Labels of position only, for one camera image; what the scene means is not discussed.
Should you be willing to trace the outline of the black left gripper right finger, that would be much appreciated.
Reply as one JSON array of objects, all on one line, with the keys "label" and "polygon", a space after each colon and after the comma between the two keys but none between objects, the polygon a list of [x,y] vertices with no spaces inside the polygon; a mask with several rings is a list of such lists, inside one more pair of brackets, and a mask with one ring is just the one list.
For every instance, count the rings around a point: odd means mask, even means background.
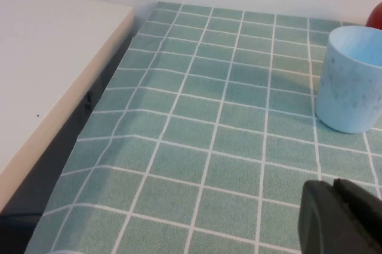
[{"label": "black left gripper right finger", "polygon": [[347,179],[335,179],[333,188],[367,249],[381,253],[381,200]]}]

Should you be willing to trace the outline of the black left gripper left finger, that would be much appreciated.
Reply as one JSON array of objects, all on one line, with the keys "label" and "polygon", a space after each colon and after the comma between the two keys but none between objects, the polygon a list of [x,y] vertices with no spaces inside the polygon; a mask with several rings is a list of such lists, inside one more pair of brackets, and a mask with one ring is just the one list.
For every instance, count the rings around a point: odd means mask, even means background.
[{"label": "black left gripper left finger", "polygon": [[308,180],[298,217],[302,253],[375,253],[358,237],[333,184]]}]

